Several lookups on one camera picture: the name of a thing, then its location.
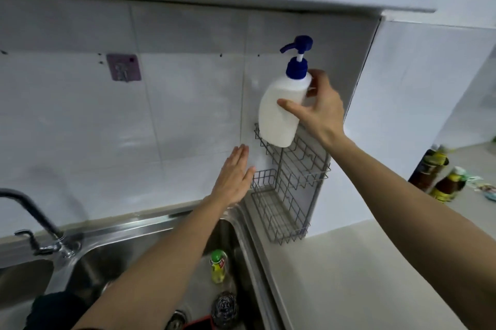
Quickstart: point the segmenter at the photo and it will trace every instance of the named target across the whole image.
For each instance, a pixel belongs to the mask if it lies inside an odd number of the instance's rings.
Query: kitchen backsplash
[[[0,0],[0,187],[58,225],[201,199],[232,147],[254,139],[279,48],[298,34],[347,105],[377,26],[365,16],[115,0]],[[107,53],[138,55],[114,82]],[[39,230],[0,199],[0,236]]]

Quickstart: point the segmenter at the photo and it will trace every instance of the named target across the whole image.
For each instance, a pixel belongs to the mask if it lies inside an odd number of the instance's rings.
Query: wire shelf rack
[[[276,169],[256,172],[251,188],[251,198],[270,241],[282,245],[305,237],[309,226],[307,215]]]
[[[258,124],[255,124],[254,132],[255,139],[260,141],[260,146],[265,148],[272,162],[278,164],[278,170],[293,189],[305,188],[307,185],[313,187],[327,178],[330,156],[326,152],[318,153],[298,133],[289,147],[281,148],[260,137]]]

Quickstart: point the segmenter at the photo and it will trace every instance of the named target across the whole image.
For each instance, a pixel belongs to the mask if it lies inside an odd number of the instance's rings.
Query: soap dispenser bottle
[[[288,147],[296,134],[298,118],[277,105],[277,99],[288,99],[301,104],[312,81],[308,63],[303,54],[312,48],[310,36],[296,36],[294,42],[281,48],[281,53],[296,49],[298,55],[291,58],[286,75],[276,78],[262,97],[258,109],[260,136],[277,147]]]

